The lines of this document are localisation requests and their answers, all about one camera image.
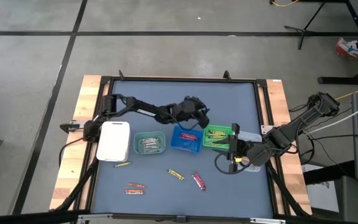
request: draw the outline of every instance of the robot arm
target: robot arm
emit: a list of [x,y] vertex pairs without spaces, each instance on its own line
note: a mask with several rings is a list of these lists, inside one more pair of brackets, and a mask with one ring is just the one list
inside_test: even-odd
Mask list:
[[[125,107],[117,111],[117,100],[121,100]],[[136,112],[153,117],[161,124],[172,124],[180,121],[195,119],[201,128],[207,127],[209,109],[197,97],[186,96],[181,103],[172,103],[165,106],[154,106],[137,100],[133,96],[112,94],[102,97],[101,112],[92,121],[84,124],[84,139],[88,142],[98,142],[100,137],[100,126],[109,118],[119,117],[128,112]]]
[[[317,93],[309,97],[307,102],[308,108],[305,112],[299,115],[288,124],[273,128],[263,136],[262,143],[247,142],[238,139],[240,127],[234,123],[232,130],[234,134],[227,139],[217,141],[215,143],[229,143],[229,151],[222,152],[227,155],[227,159],[231,160],[229,172],[225,174],[236,174],[246,167],[241,164],[241,158],[247,156],[251,164],[255,166],[262,166],[272,155],[282,155],[291,148],[291,143],[298,139],[298,136],[303,133],[303,130],[318,118],[324,116],[335,116],[339,111],[339,103],[327,93]],[[243,166],[241,170],[237,170],[237,165]]]

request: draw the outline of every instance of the yellow cable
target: yellow cable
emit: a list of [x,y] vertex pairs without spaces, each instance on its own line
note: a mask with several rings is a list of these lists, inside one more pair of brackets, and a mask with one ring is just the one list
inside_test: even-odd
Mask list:
[[285,5],[280,5],[280,4],[277,4],[277,3],[275,3],[275,2],[271,2],[271,3],[273,3],[275,6],[279,6],[279,7],[287,7],[287,6],[290,6],[290,5],[292,5],[292,4],[294,4],[294,3],[297,3],[299,0],[296,0],[296,1],[293,1],[293,2],[291,2],[291,3],[288,3],[288,4],[285,4]]
[[343,98],[346,98],[346,97],[348,97],[348,96],[351,96],[353,93],[358,93],[358,90],[357,90],[357,91],[354,91],[354,92],[352,92],[352,93],[349,93],[349,94],[340,96],[340,97],[338,97],[338,98],[335,98],[335,100],[341,100],[341,99],[343,99]]

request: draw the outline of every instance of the cable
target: cable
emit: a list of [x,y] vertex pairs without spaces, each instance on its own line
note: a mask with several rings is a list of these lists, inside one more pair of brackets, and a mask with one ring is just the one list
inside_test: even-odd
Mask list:
[[303,108],[307,107],[308,105],[298,105],[292,109],[289,109],[288,111],[289,112],[296,112],[296,111],[299,111],[299,110],[302,110]]
[[323,144],[322,144],[319,140],[315,140],[315,139],[314,139],[314,141],[318,142],[318,143],[321,145],[321,147],[323,148],[324,152],[326,153],[328,159],[331,160],[333,163],[335,163],[335,164],[338,166],[338,168],[340,168],[340,170],[341,170],[344,174],[348,175],[348,174],[346,173],[346,171],[345,171],[344,169],[342,169],[342,167],[341,167],[338,163],[336,163],[336,162],[329,156],[329,154],[327,153],[327,151],[326,151],[326,149],[324,148]]
[[312,136],[307,136],[309,141],[310,141],[310,144],[311,144],[311,149],[307,150],[306,152],[302,153],[299,155],[299,158],[301,159],[304,155],[306,155],[307,153],[311,153],[310,154],[310,157],[307,161],[305,162],[301,162],[301,165],[305,165],[305,164],[308,164],[313,158],[314,158],[314,154],[315,154],[315,148],[314,148],[314,142],[312,140]]
[[287,6],[290,6],[290,5],[292,5],[292,4],[294,4],[294,3],[298,2],[298,1],[299,1],[299,0],[296,0],[296,1],[293,1],[293,2],[288,3],[288,4],[285,4],[285,5],[277,4],[277,3],[275,3],[274,1],[270,1],[270,3],[272,3],[272,4],[274,4],[275,6],[278,6],[278,7],[287,7]]
[[351,96],[353,93],[358,93],[358,90],[357,90],[357,91],[354,91],[354,92],[352,92],[352,93],[348,93],[348,94],[346,94],[346,95],[337,97],[337,98],[335,98],[335,100],[341,100],[341,99],[343,99],[343,98],[346,98],[346,97],[348,97],[348,96]]
[[347,117],[345,117],[345,118],[343,118],[343,119],[341,119],[341,120],[339,120],[339,121],[336,121],[336,122],[334,122],[334,123],[332,123],[332,124],[329,124],[329,125],[324,126],[324,127],[322,127],[322,128],[315,129],[314,131],[311,131],[311,132],[309,132],[309,133],[306,134],[306,135],[315,133],[315,132],[317,132],[317,131],[323,130],[323,129],[328,128],[328,127],[331,127],[331,126],[334,126],[335,124],[338,124],[338,123],[340,123],[340,122],[346,120],[347,118],[351,118],[351,117],[353,117],[353,116],[356,115],[356,114],[358,114],[358,111],[356,111],[356,112],[350,114],[349,116],[347,116]]
[[322,122],[320,122],[320,123],[318,123],[318,124],[315,124],[315,125],[313,125],[313,126],[310,126],[310,127],[309,127],[308,129],[306,129],[306,130],[309,130],[309,129],[313,128],[313,127],[319,126],[320,124],[323,124],[323,123],[329,121],[330,119],[334,119],[334,118],[336,118],[337,116],[339,116],[339,115],[341,115],[341,114],[343,114],[343,113],[348,112],[350,109],[352,109],[352,107],[348,108],[348,109],[345,110],[345,111],[340,112],[339,114],[333,116],[332,118],[328,118],[328,119],[325,120],[325,121],[322,121]]
[[297,153],[299,153],[299,129],[301,128],[302,124],[303,124],[303,122],[299,123],[298,128],[296,129],[296,137],[295,137],[296,150],[295,150],[295,152],[287,151],[286,153],[289,153],[289,154],[297,154]]
[[73,143],[76,143],[76,142],[78,142],[78,141],[80,141],[80,140],[83,140],[83,139],[84,139],[84,138],[81,137],[81,138],[79,138],[79,139],[77,139],[77,140],[74,140],[74,141],[72,141],[72,142],[69,142],[69,143],[65,144],[65,145],[60,149],[60,152],[59,152],[59,167],[60,167],[60,164],[62,163],[62,154],[63,154],[64,149],[65,149],[67,146],[69,146],[69,145],[71,145],[71,144],[73,144]]
[[358,134],[342,134],[342,135],[337,135],[337,136],[324,136],[324,137],[320,137],[320,138],[312,138],[312,140],[320,140],[320,139],[326,139],[326,138],[341,138],[341,137],[358,137]]
[[[282,152],[281,149],[276,149],[276,148],[270,148],[270,149],[266,149],[267,151],[279,151],[279,152]],[[232,175],[232,174],[238,174],[240,172],[242,172],[243,170],[245,170],[246,168],[248,168],[249,166],[251,166],[251,164],[257,159],[259,158],[261,155],[263,155],[263,153],[261,152],[257,157],[255,157],[253,160],[249,161],[247,165],[244,165],[243,163],[240,162],[240,165],[242,166],[241,169],[235,171],[235,172],[226,172],[226,171],[223,171],[221,168],[219,168],[218,166],[218,159],[219,157],[221,157],[221,155],[225,155],[225,154],[230,154],[230,152],[220,152],[216,157],[215,157],[215,160],[214,160],[214,164],[215,164],[215,167],[216,169],[221,172],[222,174],[229,174],[229,175]]]

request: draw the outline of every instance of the concrete floor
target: concrete floor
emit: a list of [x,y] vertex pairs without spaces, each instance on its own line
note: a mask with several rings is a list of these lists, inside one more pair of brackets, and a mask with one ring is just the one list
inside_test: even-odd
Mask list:
[[[352,3],[358,13],[358,0]],[[80,4],[0,0],[0,30],[72,30]],[[267,0],[94,0],[88,2],[80,30],[286,31],[285,24],[303,27],[317,7],[279,8]],[[310,29],[357,31],[340,4],[327,4]],[[307,38],[297,50],[298,39],[289,37],[77,37],[23,212],[48,210],[58,151],[67,138],[58,126],[71,120],[83,75],[117,75],[121,69],[128,76],[221,77],[229,70],[233,78],[283,80],[288,106],[294,107],[317,91],[341,96],[358,90],[316,81],[358,72],[358,58],[338,57],[336,41]],[[0,138],[5,140],[0,146],[0,215],[8,212],[67,43],[68,37],[0,37]],[[349,101],[343,100],[342,108],[350,107]],[[349,120],[315,137],[349,134],[351,127]],[[350,138],[322,143],[336,162],[353,158]],[[301,150],[309,147],[302,138]],[[313,160],[332,164],[319,145]]]

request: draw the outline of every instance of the blue basket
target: blue basket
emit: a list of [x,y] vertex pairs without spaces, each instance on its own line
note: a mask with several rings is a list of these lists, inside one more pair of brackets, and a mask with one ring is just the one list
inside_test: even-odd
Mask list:
[[[196,140],[187,140],[180,138],[181,134],[191,134],[197,137]],[[180,149],[192,153],[200,153],[201,146],[203,144],[203,132],[197,130],[183,130],[179,126],[175,126],[173,129],[171,147],[174,149]]]

